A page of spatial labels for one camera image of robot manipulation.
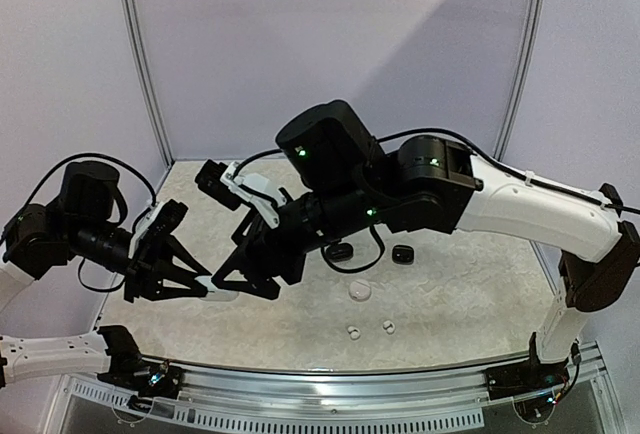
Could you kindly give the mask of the pink round earbud case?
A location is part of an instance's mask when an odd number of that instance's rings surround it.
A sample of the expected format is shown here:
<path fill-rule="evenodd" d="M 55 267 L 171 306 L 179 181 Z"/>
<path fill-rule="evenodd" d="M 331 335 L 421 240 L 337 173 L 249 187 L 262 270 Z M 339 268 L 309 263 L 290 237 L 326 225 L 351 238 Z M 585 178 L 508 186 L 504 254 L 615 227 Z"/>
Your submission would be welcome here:
<path fill-rule="evenodd" d="M 366 302 L 371 298 L 371 285 L 365 280 L 354 280 L 349 284 L 349 297 L 355 302 Z"/>

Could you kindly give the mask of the white oval earbud case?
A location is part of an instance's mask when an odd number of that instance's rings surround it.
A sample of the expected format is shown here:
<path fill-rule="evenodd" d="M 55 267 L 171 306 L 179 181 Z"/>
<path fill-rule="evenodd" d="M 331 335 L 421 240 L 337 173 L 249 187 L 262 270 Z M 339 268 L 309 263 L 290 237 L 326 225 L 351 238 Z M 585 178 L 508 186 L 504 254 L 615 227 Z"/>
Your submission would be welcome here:
<path fill-rule="evenodd" d="M 201 297 L 201 301 L 205 302 L 232 302 L 239 297 L 239 292 L 224 290 L 216 287 L 211 276 L 198 276 L 195 280 L 207 289 L 205 296 Z"/>

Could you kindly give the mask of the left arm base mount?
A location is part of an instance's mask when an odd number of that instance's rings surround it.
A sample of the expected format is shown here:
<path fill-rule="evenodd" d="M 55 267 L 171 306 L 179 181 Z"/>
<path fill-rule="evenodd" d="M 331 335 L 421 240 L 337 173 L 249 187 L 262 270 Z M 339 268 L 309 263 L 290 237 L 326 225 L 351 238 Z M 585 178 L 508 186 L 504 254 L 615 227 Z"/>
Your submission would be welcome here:
<path fill-rule="evenodd" d="M 121 325 L 97 330 L 106 343 L 109 369 L 98 373 L 103 383 L 135 391 L 139 397 L 176 399 L 182 387 L 184 370 L 169 360 L 145 361 L 133 336 Z"/>

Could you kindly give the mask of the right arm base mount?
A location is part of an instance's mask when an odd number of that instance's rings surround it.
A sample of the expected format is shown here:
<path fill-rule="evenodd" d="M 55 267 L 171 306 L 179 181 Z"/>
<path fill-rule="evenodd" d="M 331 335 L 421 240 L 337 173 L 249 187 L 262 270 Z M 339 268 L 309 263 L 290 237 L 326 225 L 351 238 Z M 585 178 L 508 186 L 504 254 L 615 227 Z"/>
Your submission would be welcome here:
<path fill-rule="evenodd" d="M 485 384 L 491 400 L 515 397 L 539 390 L 551 390 L 561 386 L 553 394 L 551 404 L 566 396 L 576 384 L 579 376 L 581 353 L 577 339 L 571 345 L 570 356 L 556 363 L 543 363 L 538 355 L 537 334 L 529 339 L 528 357 L 520 362 L 494 366 L 483 371 Z"/>

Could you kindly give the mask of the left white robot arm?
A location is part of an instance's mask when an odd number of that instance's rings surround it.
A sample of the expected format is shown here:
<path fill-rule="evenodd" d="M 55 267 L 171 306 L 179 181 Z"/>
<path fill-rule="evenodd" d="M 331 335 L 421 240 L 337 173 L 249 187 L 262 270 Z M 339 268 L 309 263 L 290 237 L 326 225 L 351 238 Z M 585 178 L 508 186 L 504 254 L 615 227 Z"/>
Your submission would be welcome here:
<path fill-rule="evenodd" d="M 188 208 L 174 200 L 153 202 L 133 231 L 124 220 L 128 206 L 120 173 L 110 162 L 69 162 L 58 195 L 48 204 L 27 201 L 1 235 L 1 304 L 54 267 L 75 258 L 121 276 L 126 301 L 203 298 L 199 277 L 207 270 L 174 236 Z M 147 361 L 132 334 L 121 325 L 103 326 L 69 337 L 4 336 L 1 384 L 70 373 L 96 375 L 101 382 L 140 397 L 177 397 L 183 370 L 169 360 Z"/>

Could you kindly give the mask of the black oval earbud case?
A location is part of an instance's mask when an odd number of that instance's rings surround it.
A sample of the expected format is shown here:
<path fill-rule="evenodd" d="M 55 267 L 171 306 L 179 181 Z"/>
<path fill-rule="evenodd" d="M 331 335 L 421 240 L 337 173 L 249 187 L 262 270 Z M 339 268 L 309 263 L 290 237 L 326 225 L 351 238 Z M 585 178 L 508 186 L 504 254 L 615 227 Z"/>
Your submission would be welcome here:
<path fill-rule="evenodd" d="M 353 258 L 354 248 L 350 243 L 337 243 L 325 249 L 325 256 L 331 262 L 346 262 Z"/>

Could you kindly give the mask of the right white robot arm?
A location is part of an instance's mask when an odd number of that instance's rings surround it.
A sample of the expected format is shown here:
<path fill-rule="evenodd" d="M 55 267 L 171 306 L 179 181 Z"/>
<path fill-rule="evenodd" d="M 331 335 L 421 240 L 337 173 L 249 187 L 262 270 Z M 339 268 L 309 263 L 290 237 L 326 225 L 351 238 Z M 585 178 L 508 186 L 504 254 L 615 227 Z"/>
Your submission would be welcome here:
<path fill-rule="evenodd" d="M 491 232 L 562 252 L 564 288 L 530 342 L 517 381 L 537 390 L 566 360 L 588 316 L 619 299 L 639 263 L 639 234 L 609 184 L 584 191 L 519 171 L 441 128 L 404 132 L 385 152 L 351 106 L 307 109 L 277 134 L 300 176 L 296 200 L 236 162 L 218 174 L 219 201 L 250 212 L 213 284 L 275 299 L 301 280 L 306 255 L 361 230 Z"/>

